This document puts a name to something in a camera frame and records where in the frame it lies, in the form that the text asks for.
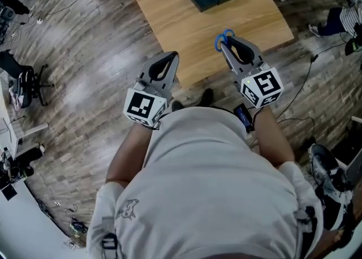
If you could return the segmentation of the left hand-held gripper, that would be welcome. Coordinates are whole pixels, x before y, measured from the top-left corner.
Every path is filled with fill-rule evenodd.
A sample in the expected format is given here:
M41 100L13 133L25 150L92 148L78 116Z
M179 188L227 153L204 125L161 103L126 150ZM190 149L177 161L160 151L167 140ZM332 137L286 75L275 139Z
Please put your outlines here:
M178 66L177 51L160 53L149 59L140 70L140 80L128 88L123 114L133 122L156 128L171 101L171 86Z

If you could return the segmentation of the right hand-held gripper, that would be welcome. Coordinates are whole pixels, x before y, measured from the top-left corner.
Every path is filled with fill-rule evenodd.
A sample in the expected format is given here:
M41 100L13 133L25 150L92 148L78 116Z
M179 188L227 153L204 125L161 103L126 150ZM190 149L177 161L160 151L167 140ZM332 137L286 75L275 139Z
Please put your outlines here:
M275 102L284 91L275 67L261 62L259 48L240 37L229 37L220 43L221 53L236 77L236 88L252 106L259 109Z

